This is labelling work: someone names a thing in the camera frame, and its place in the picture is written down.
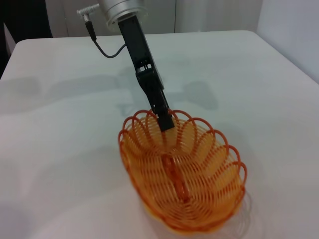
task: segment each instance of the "orange woven basket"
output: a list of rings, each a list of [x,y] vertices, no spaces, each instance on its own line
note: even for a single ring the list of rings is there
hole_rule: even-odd
[[[118,137],[123,164],[152,216],[180,234],[213,232],[240,208],[247,168],[207,121],[169,113],[175,128],[165,132],[152,111],[124,121]]]

